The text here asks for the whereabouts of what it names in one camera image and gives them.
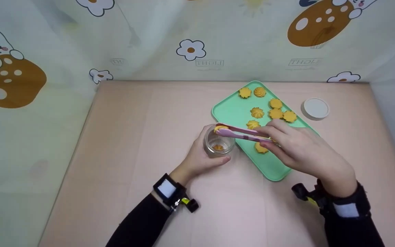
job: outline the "glass jar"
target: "glass jar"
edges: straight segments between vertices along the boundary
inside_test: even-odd
[[[208,129],[204,138],[204,149],[210,158],[227,155],[236,144],[234,138],[216,135],[216,133],[214,133],[215,126],[216,125],[213,125]]]

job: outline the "jar lid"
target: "jar lid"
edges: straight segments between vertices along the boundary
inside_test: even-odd
[[[313,97],[303,102],[301,111],[308,119],[322,120],[329,115],[330,107],[324,100]]]

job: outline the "yellow cookie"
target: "yellow cookie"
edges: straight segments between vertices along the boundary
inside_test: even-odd
[[[255,120],[249,120],[246,126],[248,126],[248,129],[252,130],[254,128],[260,127],[260,123]]]
[[[255,147],[255,150],[257,150],[258,153],[268,153],[268,149],[260,146],[260,142],[256,142],[254,147]]]
[[[269,117],[271,119],[281,119],[283,117],[283,112],[281,109],[272,109],[269,111]]]
[[[216,127],[214,127],[214,133],[216,133],[216,131],[219,129],[228,129],[228,127],[225,125],[217,125]]]
[[[262,118],[265,115],[263,110],[258,107],[252,108],[250,112],[251,112],[251,116],[255,118]]]
[[[218,150],[218,151],[223,151],[223,150],[225,150],[225,149],[224,149],[224,146],[219,145],[219,144],[214,145],[214,146],[213,146],[213,149],[214,149],[214,150]]]
[[[256,87],[254,89],[254,95],[257,97],[265,97],[266,90],[262,86]]]
[[[295,122],[297,115],[293,111],[285,111],[283,114],[283,119],[287,122]]]
[[[248,98],[251,96],[251,89],[248,89],[247,87],[242,87],[239,90],[239,96],[242,98]]]
[[[274,109],[280,109],[283,107],[283,103],[277,98],[273,98],[271,101],[269,101],[269,105]]]

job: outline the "yellow clip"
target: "yellow clip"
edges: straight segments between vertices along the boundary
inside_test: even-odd
[[[190,200],[188,200],[187,198],[182,198],[181,199],[181,201],[185,204],[185,205],[187,205],[189,202],[190,202]]]
[[[312,198],[310,198],[310,197],[307,197],[307,200],[308,200],[310,203],[312,203],[313,205],[318,206],[318,204],[315,202],[314,199],[312,199]]]

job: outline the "left hand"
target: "left hand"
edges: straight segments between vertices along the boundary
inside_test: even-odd
[[[192,178],[200,175],[211,168],[226,164],[231,160],[230,156],[210,158],[204,150],[204,137],[212,125],[206,125],[199,137],[193,142],[184,161],[176,167],[170,177],[185,186]]]

